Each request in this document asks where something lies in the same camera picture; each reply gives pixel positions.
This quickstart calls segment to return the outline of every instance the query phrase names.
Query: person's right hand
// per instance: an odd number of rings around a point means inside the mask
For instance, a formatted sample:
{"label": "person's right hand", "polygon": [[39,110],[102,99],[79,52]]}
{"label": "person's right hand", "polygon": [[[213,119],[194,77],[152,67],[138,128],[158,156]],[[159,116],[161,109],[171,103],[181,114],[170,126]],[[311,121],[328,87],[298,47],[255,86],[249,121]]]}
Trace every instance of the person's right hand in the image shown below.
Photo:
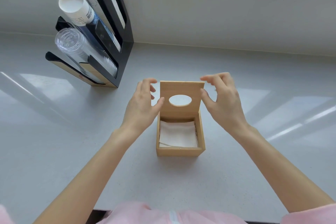
{"label": "person's right hand", "polygon": [[202,101],[213,119],[231,135],[248,128],[249,125],[231,75],[228,72],[204,75],[201,80],[216,87],[216,102],[212,101],[206,90],[201,89]]}

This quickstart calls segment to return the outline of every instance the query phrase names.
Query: oval opening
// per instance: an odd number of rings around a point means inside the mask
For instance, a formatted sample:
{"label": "oval opening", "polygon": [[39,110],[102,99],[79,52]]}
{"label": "oval opening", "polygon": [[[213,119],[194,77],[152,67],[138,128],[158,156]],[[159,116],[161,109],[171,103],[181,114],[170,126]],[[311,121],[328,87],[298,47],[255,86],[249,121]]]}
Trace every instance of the oval opening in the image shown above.
{"label": "oval opening", "polygon": [[170,97],[169,102],[174,106],[186,106],[191,103],[191,97],[187,95],[174,95]]}

